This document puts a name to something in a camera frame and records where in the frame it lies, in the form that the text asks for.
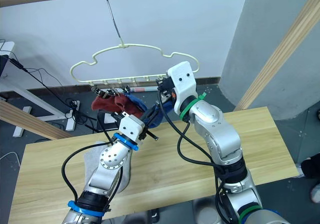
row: table top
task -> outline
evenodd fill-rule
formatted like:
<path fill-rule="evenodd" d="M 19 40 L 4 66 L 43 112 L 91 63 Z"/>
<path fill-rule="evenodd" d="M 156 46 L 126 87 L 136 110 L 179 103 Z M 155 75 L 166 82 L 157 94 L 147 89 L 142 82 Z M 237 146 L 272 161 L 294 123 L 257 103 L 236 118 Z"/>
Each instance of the table top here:
<path fill-rule="evenodd" d="M 225 113 L 225 119 L 234 126 L 242 141 L 246 166 L 256 185 L 298 175 L 288 149 L 266 107 Z M 183 130 L 185 123 L 175 124 Z M 112 218 L 215 194 L 213 170 L 182 160 L 177 153 L 179 135 L 168 123 L 162 123 L 152 132 L 158 141 L 146 138 L 139 151 L 132 154 L 131 178 L 127 188 L 115 195 Z M 204 140 L 193 127 L 187 136 L 207 149 Z M 96 141 L 107 141 L 103 133 L 70 137 L 26 145 L 19 172 L 9 223 L 61 223 L 73 194 L 61 176 L 61 165 L 68 155 Z M 182 152 L 196 160 L 206 157 L 186 141 Z M 66 174 L 78 195 L 84 188 L 83 153 L 73 157 Z"/>

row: clothes hanger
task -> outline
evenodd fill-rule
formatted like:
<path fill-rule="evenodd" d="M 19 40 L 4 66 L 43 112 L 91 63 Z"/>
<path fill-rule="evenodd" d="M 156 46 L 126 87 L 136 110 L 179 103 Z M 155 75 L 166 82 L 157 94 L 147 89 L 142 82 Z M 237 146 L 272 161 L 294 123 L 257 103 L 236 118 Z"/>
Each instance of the clothes hanger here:
<path fill-rule="evenodd" d="M 70 68 L 70 75 L 72 76 L 73 79 L 75 79 L 77 82 L 79 83 L 88 83 L 90 84 L 91 86 L 94 86 L 96 83 L 104 83 L 104 84 L 109 84 L 109 83 L 115 83 L 115 81 L 117 83 L 123 83 L 123 82 L 137 82 L 138 79 L 142 79 L 143 81 L 150 81 L 151 78 L 163 78 L 163 77 L 166 77 L 167 75 L 166 74 L 152 74 L 152 75 L 139 75 L 139 76 L 128 76 L 128 77 L 115 77 L 115 78 L 107 78 L 107 79 L 95 79 L 95 80 L 79 80 L 75 77 L 74 75 L 74 69 L 82 64 L 87 64 L 89 66 L 93 66 L 95 64 L 98 63 L 98 60 L 96 59 L 96 56 L 101 54 L 101 53 L 105 53 L 107 51 L 110 51 L 110 50 L 114 50 L 114 49 L 119 49 L 119 48 L 128 48 L 128 47 L 143 47 L 143 48 L 150 48 L 150 49 L 155 49 L 155 50 L 158 50 L 160 52 L 160 54 L 165 57 L 165 58 L 172 58 L 174 55 L 180 55 L 180 56 L 185 56 L 185 57 L 188 57 L 188 58 L 191 58 L 193 59 L 195 62 L 196 62 L 196 65 L 197 65 L 197 68 L 196 70 L 193 70 L 193 73 L 196 73 L 197 71 L 199 71 L 200 69 L 200 63 L 198 61 L 197 58 L 195 58 L 194 56 L 190 55 L 190 54 L 186 54 L 186 53 L 182 53 L 182 52 L 172 52 L 170 55 L 167 55 L 167 54 L 164 54 L 164 51 L 157 47 L 157 46 L 153 46 L 153 45 L 145 45 L 145 44 L 136 44 L 136 43 L 124 43 L 122 37 L 120 36 L 120 32 L 118 30 L 118 27 L 117 27 L 117 24 L 116 24 L 116 21 L 115 21 L 115 18 L 114 18 L 114 15 L 112 13 L 112 10 L 111 10 L 111 6 L 110 6 L 110 3 L 109 3 L 109 0 L 106 0 L 107 4 L 108 4 L 108 7 L 109 7 L 109 11 L 110 11 L 110 14 L 111 14 L 111 17 L 112 17 L 112 21 L 113 21 L 113 25 L 114 25 L 114 28 L 117 32 L 117 35 L 120 39 L 120 44 L 119 45 L 116 45 L 116 46 L 112 46 L 112 47 L 108 47 L 106 49 L 102 49 L 102 50 L 99 50 L 97 51 L 96 53 L 94 53 L 92 55 L 92 59 L 93 59 L 93 62 L 87 62 L 85 60 L 82 60 L 76 64 L 74 64 L 71 68 Z"/>

